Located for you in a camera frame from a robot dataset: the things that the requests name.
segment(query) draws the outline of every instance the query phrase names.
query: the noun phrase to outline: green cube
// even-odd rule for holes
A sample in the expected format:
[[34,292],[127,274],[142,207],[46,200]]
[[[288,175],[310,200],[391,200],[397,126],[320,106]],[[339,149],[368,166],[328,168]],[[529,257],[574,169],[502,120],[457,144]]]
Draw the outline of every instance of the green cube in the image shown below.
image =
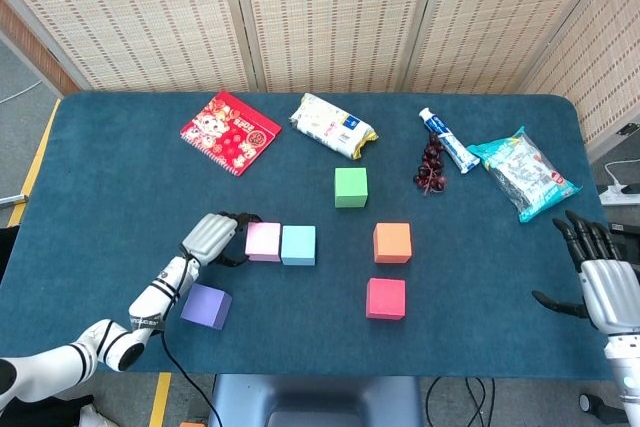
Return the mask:
[[336,208],[362,208],[367,203],[367,169],[336,168]]

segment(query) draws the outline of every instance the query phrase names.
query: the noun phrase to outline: table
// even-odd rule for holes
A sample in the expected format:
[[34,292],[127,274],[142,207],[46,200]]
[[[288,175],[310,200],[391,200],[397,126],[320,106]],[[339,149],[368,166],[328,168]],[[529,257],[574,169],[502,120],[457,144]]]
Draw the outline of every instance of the table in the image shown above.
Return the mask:
[[[588,322],[553,314],[539,289],[577,301],[580,288],[551,224],[564,209],[604,221],[573,106],[555,96],[318,94],[374,126],[359,162],[287,122],[301,94],[237,96],[283,126],[244,176],[182,141],[180,128],[212,93],[80,93],[60,105],[39,178],[0,286],[0,352],[29,355],[74,340],[127,310],[207,212],[254,212],[317,226],[317,265],[247,263],[205,269],[199,282],[233,297],[223,331],[168,321],[190,372],[609,378],[605,339]],[[445,159],[447,191],[411,182],[429,106],[465,144],[527,133],[584,190],[532,222],[482,168],[462,176]],[[335,167],[365,166],[362,210],[333,207]],[[408,221],[406,265],[373,263],[376,222]],[[365,319],[370,277],[407,281],[407,316]],[[152,338],[138,371],[170,371]]]

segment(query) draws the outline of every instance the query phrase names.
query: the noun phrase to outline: grape bunch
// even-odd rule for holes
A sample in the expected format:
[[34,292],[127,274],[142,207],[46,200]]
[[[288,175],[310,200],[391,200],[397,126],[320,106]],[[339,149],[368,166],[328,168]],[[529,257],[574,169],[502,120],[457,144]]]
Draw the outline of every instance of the grape bunch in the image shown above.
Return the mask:
[[447,178],[442,175],[444,161],[440,154],[444,147],[435,132],[429,132],[429,143],[424,148],[422,164],[418,167],[418,175],[413,177],[413,182],[424,190],[424,195],[429,192],[443,192],[447,185]]

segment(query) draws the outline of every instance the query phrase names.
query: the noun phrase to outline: foam block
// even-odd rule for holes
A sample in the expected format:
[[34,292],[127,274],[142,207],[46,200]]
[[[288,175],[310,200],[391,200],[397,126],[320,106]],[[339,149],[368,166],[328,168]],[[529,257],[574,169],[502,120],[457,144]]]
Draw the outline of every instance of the foam block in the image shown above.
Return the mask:
[[336,168],[336,208],[362,208],[367,203],[367,169],[364,167]]
[[379,264],[404,264],[410,258],[409,224],[377,223],[373,231],[373,260]]
[[249,260],[280,262],[280,224],[249,222],[244,253]]
[[405,282],[371,278],[367,283],[367,318],[400,320],[405,316]]
[[222,290],[193,284],[181,317],[196,324],[222,330],[227,319],[231,296]]
[[316,228],[312,225],[285,225],[282,228],[280,258],[284,265],[316,264]]

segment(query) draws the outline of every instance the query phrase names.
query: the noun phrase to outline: floor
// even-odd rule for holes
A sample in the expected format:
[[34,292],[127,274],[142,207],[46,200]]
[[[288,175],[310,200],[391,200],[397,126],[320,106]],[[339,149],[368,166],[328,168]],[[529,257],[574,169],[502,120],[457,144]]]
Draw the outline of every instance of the floor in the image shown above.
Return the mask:
[[[2,44],[0,71],[0,100],[38,80]],[[41,84],[14,100],[0,104],[0,197],[19,193],[54,102],[55,96]],[[638,157],[638,153],[640,134],[632,136],[604,159],[595,163],[593,170],[596,183],[608,183],[603,169],[605,162]],[[640,182],[638,164],[615,166],[614,169],[621,182]],[[611,221],[640,225],[640,207],[609,208],[607,215]],[[0,211],[0,225],[6,225],[8,216],[7,211]],[[149,417],[157,379],[156,374],[101,372],[85,384],[65,392],[63,396],[73,397],[91,393],[95,396],[98,409],[121,427],[140,427],[150,425]],[[211,390],[212,375],[196,375],[194,380],[205,392]],[[431,379],[422,380],[423,397],[430,384]],[[492,425],[600,425],[595,419],[580,412],[577,398],[583,391],[600,395],[608,402],[616,402],[611,382],[499,379],[496,381]],[[462,379],[444,379],[440,382],[434,389],[429,407],[433,425],[437,427],[465,426],[474,412]],[[206,415],[206,404],[197,396],[195,390],[179,375],[173,375],[163,425],[176,427],[181,421]],[[480,425],[479,420],[476,419],[473,425]],[[225,427],[249,426],[225,424]]]

